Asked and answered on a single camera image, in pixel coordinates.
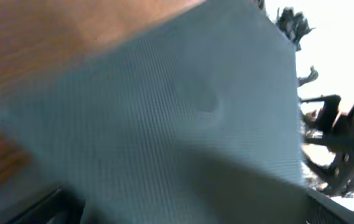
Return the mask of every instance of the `gray fabric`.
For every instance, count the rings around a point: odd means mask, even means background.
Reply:
[[[258,179],[301,183],[294,53],[253,5],[209,1],[24,83],[0,125],[118,223],[286,221],[304,194]]]

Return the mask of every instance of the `gray panel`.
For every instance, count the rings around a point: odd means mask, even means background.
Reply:
[[[268,223],[288,207],[275,203],[287,198],[298,210],[303,198],[269,188],[260,199],[250,192],[269,182],[203,170],[211,162],[201,159],[301,182],[294,54],[254,6],[207,2],[55,81],[30,80],[0,99],[0,124],[119,222],[231,221],[214,211],[225,201],[201,193],[236,183],[231,191],[241,195],[231,205],[240,221]],[[198,187],[202,177],[208,182]],[[256,215],[261,200],[271,207]]]

